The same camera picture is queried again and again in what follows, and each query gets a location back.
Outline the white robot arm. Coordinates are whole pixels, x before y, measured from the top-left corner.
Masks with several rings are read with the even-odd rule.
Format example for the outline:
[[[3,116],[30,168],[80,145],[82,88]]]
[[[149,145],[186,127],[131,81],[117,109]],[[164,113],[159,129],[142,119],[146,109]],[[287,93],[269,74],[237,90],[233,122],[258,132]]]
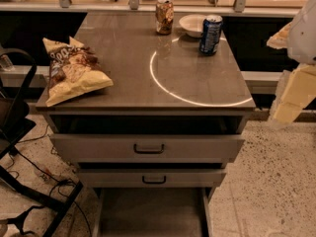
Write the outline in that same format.
[[[308,0],[290,23],[269,38],[267,46],[286,48],[287,56],[298,62],[292,72],[282,72],[270,110],[269,121],[284,126],[316,98],[316,0]]]

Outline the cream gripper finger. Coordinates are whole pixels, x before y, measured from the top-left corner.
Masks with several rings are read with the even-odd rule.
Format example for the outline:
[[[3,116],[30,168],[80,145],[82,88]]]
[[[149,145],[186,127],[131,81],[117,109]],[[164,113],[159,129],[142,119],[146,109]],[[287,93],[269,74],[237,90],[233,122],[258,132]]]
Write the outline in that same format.
[[[289,74],[273,120],[289,124],[316,98],[316,65],[300,64]]]
[[[275,49],[287,48],[287,37],[291,23],[286,24],[267,41],[267,46]]]

